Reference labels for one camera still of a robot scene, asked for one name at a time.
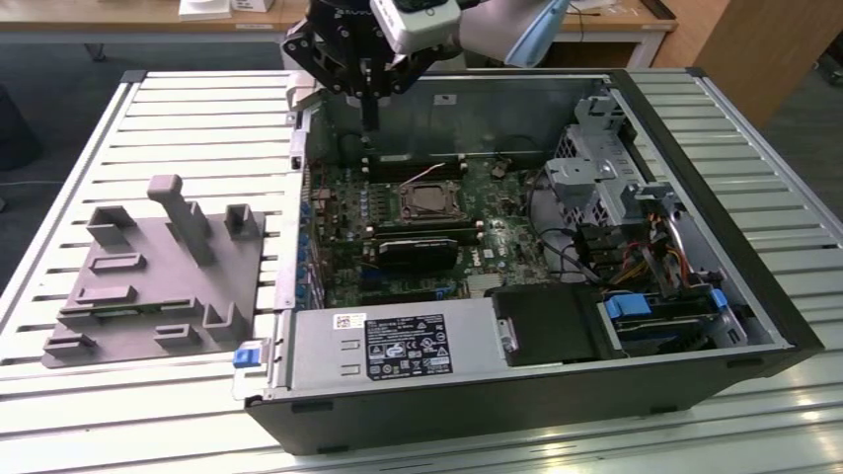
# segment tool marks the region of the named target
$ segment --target green circuit board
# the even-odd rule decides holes
[[[396,184],[368,183],[352,169],[328,168],[313,176],[313,196],[321,257],[325,263],[325,304],[348,307],[361,304],[365,296],[386,296],[434,291],[437,299],[469,297],[466,278],[498,275],[501,283],[519,284],[551,278],[527,218],[520,215],[525,172],[492,177],[493,159],[466,160],[462,178],[446,182],[465,219],[481,221],[480,245],[461,246],[450,270],[410,276],[381,278],[380,285],[365,285],[365,276],[378,272],[364,262],[366,227],[372,222],[400,221],[400,196]]]

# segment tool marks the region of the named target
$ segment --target gray 3d printed part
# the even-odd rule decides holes
[[[44,347],[46,367],[233,350],[250,336],[264,215],[246,204],[205,216],[154,176],[148,196],[168,218],[97,207],[94,242]]]

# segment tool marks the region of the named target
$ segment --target power supply label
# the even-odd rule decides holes
[[[452,373],[445,317],[366,320],[366,375],[370,380]]]

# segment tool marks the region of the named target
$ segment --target cpu socket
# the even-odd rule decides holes
[[[400,219],[404,222],[462,219],[465,214],[460,211],[458,189],[450,182],[401,186]]]

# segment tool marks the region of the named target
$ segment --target metal slatted table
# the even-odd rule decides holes
[[[286,245],[286,72],[150,73],[120,85],[0,300],[0,472],[791,472],[843,462],[843,229],[704,78],[635,71],[700,174],[827,351],[692,410],[294,458],[232,399],[230,355],[60,370],[40,364],[96,205],[162,215],[152,174],[178,173],[205,212],[268,213],[257,324]],[[661,169],[640,151],[656,176]]]

